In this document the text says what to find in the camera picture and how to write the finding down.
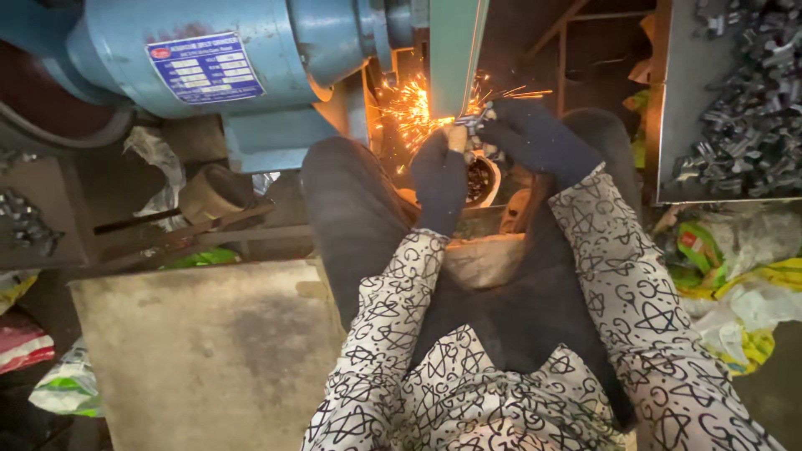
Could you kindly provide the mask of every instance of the motor label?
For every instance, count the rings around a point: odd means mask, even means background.
[[[262,95],[236,32],[178,39],[145,47],[172,94],[186,104],[210,104]]]

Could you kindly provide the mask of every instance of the blue electric motor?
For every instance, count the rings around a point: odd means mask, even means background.
[[[233,166],[255,172],[298,167],[307,141],[336,134],[311,105],[369,58],[395,70],[393,51],[413,45],[411,1],[86,0],[76,12],[12,0],[0,39],[90,104],[222,114]]]

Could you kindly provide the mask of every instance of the white patterned shirt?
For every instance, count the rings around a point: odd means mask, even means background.
[[[549,205],[635,406],[639,448],[783,449],[689,328],[658,248],[603,168]],[[302,450],[622,449],[602,386],[565,346],[537,372],[504,372],[464,325],[407,374],[447,243],[413,230],[381,275],[362,280],[359,313]]]

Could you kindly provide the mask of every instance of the red plastic bag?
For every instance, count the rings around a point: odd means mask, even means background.
[[[53,339],[25,315],[9,311],[0,316],[0,374],[54,356]]]

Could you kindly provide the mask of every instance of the dark blue glove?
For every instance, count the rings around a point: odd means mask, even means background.
[[[550,173],[560,191],[574,186],[602,162],[595,148],[573,134],[540,100],[494,100],[497,120],[486,120],[479,138],[498,146],[524,168]]]
[[[451,237],[468,196],[468,171],[461,153],[448,150],[445,131],[434,131],[410,165],[420,216],[415,225]]]

